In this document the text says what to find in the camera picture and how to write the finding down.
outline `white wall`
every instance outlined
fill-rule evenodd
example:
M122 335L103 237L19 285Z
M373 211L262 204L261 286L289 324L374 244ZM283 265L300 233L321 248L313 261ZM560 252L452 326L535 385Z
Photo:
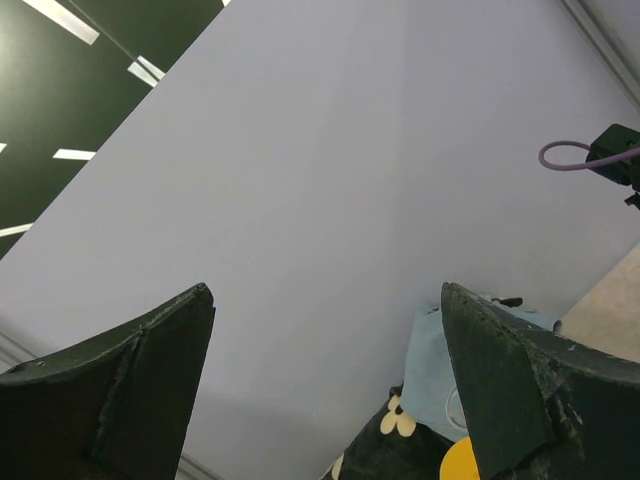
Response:
M204 280L188 453L317 477L443 281L561 313L638 242L627 189L536 162L614 121L553 2L236 0L0 263L0 327L50 351Z
M586 3L599 12L610 32L626 48L629 60L635 62L636 73L640 72L640 3L637 0L587 0Z

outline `fluorescent light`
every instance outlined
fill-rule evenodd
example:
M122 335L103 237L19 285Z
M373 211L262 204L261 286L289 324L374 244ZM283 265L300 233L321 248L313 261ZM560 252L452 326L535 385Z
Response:
M2 230L0 230L0 237L8 237L9 235L26 232L31 228L31 225L33 225L33 223L18 225L17 227L3 228Z
M158 84L158 81L162 80L165 76L165 73L162 70L143 56L139 56L135 62L129 65L127 71L133 73L136 77L151 87L155 87Z
M96 152L88 152L86 150L61 148L53 155L53 158L61 158L63 160L91 160L95 154Z
M100 36L96 30L80 20L69 10L55 0L22 0L30 7L35 8L49 20L54 21L68 32L74 34L83 42L93 45Z

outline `black fabric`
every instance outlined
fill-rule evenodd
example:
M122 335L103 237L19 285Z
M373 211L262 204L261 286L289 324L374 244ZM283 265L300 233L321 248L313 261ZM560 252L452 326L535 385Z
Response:
M452 443L399 406L402 387L365 425L322 480L438 480Z

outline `orange object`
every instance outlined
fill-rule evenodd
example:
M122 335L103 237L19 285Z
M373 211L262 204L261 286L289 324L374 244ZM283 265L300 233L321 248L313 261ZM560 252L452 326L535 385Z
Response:
M453 445L440 465L440 480L477 480L480 478L471 438L465 437Z

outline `purple cable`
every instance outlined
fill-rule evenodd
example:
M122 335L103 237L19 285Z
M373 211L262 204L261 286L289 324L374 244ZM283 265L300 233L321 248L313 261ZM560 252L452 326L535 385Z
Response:
M611 165L612 163L623 162L633 157L640 156L640 147L638 147L627 150L626 152L619 153L617 155L612 155L611 157L601 158L600 160L593 160L591 162L585 163L573 163L571 165L558 165L556 163L550 163L544 157L549 150L556 147L578 147L584 150L590 150L591 147L585 143L574 142L573 140L558 140L557 142L551 142L542 147L542 150L540 150L540 153L538 154L538 161L542 164L542 166L547 167L551 170L556 170L558 172L591 170L593 168L604 167L606 165Z

